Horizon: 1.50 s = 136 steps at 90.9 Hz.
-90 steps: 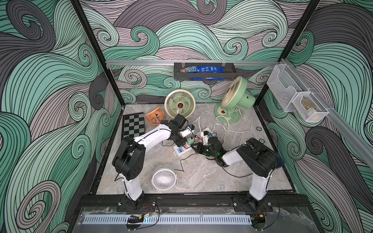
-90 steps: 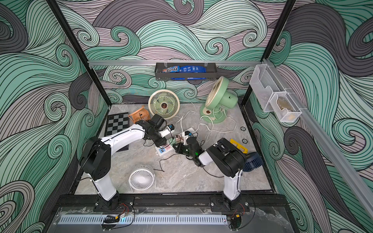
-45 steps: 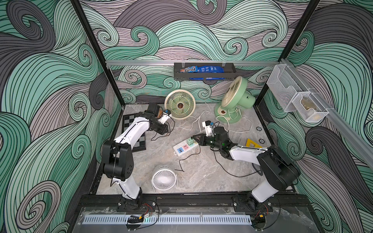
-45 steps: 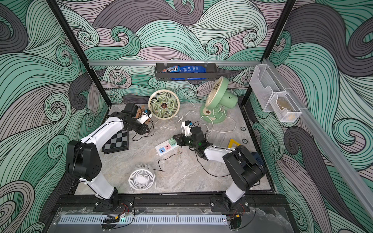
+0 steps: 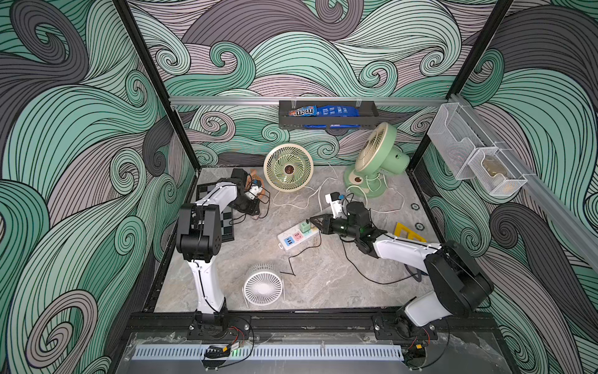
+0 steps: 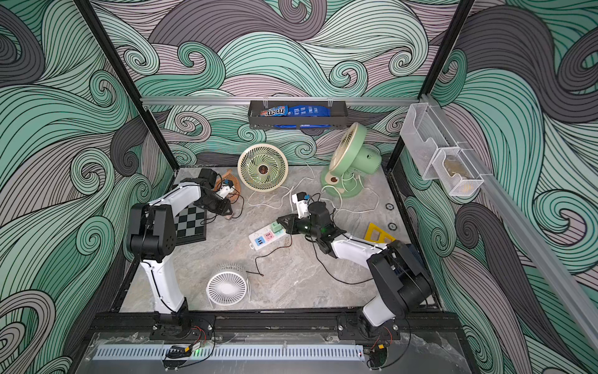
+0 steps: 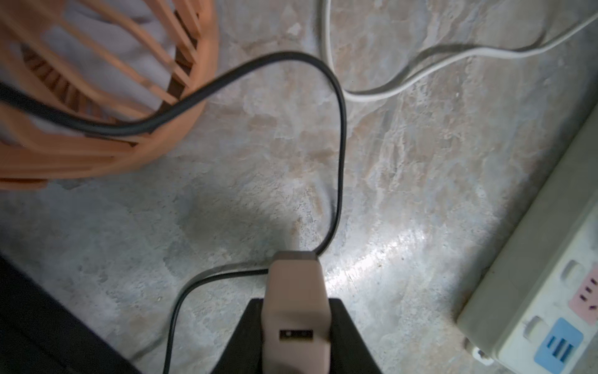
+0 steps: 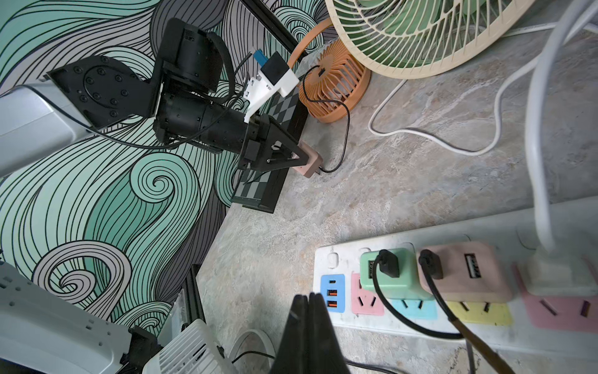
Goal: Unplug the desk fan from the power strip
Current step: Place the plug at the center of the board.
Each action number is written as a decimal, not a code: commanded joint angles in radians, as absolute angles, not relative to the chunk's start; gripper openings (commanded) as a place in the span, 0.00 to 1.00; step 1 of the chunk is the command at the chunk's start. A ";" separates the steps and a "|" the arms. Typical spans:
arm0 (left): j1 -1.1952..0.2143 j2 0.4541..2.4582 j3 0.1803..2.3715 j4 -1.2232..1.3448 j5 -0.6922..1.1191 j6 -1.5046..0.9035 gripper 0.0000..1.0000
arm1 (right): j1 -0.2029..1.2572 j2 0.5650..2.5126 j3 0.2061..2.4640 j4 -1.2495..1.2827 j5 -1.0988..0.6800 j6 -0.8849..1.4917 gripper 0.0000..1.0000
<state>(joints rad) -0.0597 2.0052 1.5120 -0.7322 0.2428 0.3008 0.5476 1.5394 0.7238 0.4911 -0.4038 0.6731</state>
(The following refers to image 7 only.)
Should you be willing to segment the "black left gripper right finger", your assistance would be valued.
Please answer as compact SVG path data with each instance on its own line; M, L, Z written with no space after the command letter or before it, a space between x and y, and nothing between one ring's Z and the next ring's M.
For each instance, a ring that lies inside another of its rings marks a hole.
M340 299L329 299L332 313L330 330L330 373L381 374L364 340Z

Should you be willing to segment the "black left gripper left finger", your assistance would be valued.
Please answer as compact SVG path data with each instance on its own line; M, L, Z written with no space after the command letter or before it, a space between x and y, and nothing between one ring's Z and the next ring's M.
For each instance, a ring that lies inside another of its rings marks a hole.
M262 299L251 299L249 301L221 358L212 370L213 374L260 374L263 372L262 309Z

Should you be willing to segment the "pink usb plug adapter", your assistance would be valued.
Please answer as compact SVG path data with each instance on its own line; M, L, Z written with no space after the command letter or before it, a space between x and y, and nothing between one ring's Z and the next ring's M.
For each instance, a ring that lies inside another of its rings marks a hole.
M261 312L264 373L328 373L332 313L314 252L277 253Z

